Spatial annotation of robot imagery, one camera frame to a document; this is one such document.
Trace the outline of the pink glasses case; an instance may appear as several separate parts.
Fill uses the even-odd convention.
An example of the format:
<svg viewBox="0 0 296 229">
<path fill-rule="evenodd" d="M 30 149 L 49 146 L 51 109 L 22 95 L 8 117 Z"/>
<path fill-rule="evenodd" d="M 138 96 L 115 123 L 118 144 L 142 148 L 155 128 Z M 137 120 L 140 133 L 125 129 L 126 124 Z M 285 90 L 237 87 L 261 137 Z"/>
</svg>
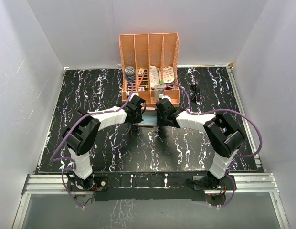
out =
<svg viewBox="0 0 296 229">
<path fill-rule="evenodd" d="M 142 109 L 142 121 L 140 123 L 135 123 L 135 126 L 141 127 L 157 127 L 157 109 L 153 107 L 147 107 L 144 111 Z"/>
</svg>

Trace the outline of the blue cleaning cloth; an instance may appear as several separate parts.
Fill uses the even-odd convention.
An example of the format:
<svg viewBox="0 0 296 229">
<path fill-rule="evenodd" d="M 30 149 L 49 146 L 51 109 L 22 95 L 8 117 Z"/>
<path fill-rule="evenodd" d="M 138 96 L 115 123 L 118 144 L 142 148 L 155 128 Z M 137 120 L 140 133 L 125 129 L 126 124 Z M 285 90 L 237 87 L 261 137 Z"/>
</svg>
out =
<svg viewBox="0 0 296 229">
<path fill-rule="evenodd" d="M 141 122 L 144 126 L 156 126 L 157 125 L 157 117 L 154 115 L 143 115 L 143 121 Z"/>
</svg>

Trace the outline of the black sunglasses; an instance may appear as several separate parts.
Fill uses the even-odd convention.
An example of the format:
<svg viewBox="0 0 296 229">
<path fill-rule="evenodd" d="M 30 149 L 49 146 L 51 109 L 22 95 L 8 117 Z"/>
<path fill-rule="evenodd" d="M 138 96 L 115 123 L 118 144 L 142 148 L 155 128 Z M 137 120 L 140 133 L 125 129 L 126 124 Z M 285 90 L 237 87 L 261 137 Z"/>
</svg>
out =
<svg viewBox="0 0 296 229">
<path fill-rule="evenodd" d="M 200 88 L 199 88 L 199 85 L 196 84 L 196 83 L 193 83 L 191 85 L 191 90 L 192 90 L 192 96 L 191 96 L 191 101 L 193 103 L 197 103 L 199 98 L 200 98 Z"/>
</svg>

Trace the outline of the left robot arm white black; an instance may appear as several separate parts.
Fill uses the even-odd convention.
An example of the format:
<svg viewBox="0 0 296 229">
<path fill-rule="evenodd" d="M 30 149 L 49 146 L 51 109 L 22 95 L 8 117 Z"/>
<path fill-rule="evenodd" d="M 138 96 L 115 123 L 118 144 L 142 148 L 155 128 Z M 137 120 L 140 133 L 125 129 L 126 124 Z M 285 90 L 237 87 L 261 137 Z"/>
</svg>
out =
<svg viewBox="0 0 296 229">
<path fill-rule="evenodd" d="M 146 101 L 134 93 L 122 106 L 113 106 L 97 112 L 77 112 L 75 124 L 68 126 L 63 135 L 68 136 L 66 145 L 73 160 L 73 169 L 67 172 L 71 183 L 80 190 L 93 188 L 94 173 L 89 151 L 95 143 L 97 133 L 112 125 L 140 123 L 143 121 L 141 109 L 145 107 Z"/>
</svg>

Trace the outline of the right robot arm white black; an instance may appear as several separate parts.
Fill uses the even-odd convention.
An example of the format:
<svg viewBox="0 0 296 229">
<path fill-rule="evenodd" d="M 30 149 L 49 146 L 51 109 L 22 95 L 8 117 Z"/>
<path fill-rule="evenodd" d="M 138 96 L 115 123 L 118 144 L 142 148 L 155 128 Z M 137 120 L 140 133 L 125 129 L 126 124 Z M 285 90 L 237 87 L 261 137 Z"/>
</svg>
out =
<svg viewBox="0 0 296 229">
<path fill-rule="evenodd" d="M 188 110 L 175 108 L 168 98 L 156 102 L 156 108 L 157 126 L 189 128 L 206 133 L 215 154 L 207 175 L 197 184 L 220 189 L 225 184 L 229 165 L 246 139 L 243 129 L 227 111 L 191 114 Z"/>
</svg>

